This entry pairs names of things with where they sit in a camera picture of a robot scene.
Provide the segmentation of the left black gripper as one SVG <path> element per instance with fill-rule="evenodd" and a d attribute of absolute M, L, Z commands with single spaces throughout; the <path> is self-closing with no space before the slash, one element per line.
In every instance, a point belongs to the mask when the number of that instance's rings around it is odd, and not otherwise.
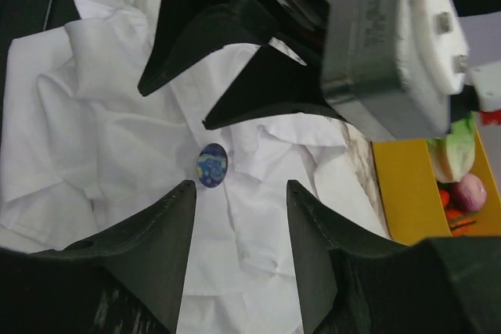
<path fill-rule="evenodd" d="M 322 43 L 328 13 L 326 0 L 161 0 L 153 50 L 138 83 L 139 93 L 151 95 L 227 45 L 265 45 L 272 36 Z M 203 125 L 215 130 L 292 113 L 341 118 L 323 98 L 316 57 L 303 65 L 266 45 L 237 75 Z"/>

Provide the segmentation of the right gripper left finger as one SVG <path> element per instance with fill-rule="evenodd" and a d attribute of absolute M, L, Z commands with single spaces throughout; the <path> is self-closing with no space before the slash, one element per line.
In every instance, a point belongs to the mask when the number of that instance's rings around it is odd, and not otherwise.
<path fill-rule="evenodd" d="M 2 250 L 2 332 L 175 332 L 195 209 L 196 186 L 184 181 L 63 250 Z"/>

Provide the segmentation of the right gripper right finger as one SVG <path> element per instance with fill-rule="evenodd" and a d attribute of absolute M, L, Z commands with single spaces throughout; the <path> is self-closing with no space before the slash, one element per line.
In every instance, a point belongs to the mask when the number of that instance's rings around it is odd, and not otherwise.
<path fill-rule="evenodd" d="M 306 333 L 497 333 L 500 240 L 428 238 L 404 246 L 287 184 Z"/>

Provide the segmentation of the round blue brooch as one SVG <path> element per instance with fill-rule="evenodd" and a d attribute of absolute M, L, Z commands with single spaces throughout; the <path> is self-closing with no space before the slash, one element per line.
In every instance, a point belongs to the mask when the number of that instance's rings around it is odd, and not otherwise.
<path fill-rule="evenodd" d="M 196 172 L 200 183 L 209 189 L 219 186 L 228 171 L 229 158 L 218 143 L 206 145 L 196 160 Z"/>

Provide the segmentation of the white shirt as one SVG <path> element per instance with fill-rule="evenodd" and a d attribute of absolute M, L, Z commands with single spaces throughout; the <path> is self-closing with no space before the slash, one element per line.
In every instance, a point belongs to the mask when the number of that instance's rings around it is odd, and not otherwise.
<path fill-rule="evenodd" d="M 180 333 L 292 333 L 300 309 L 287 224 L 289 180 L 381 236 L 357 175 L 360 136 L 332 119 L 269 117 L 207 131 L 202 120 L 256 53 L 228 45 L 152 95 L 137 84 L 149 25 L 137 9 L 75 2 L 79 20 L 13 40 L 1 146 L 1 244 L 61 250 L 196 180 L 221 145 L 225 180 L 197 186 Z"/>

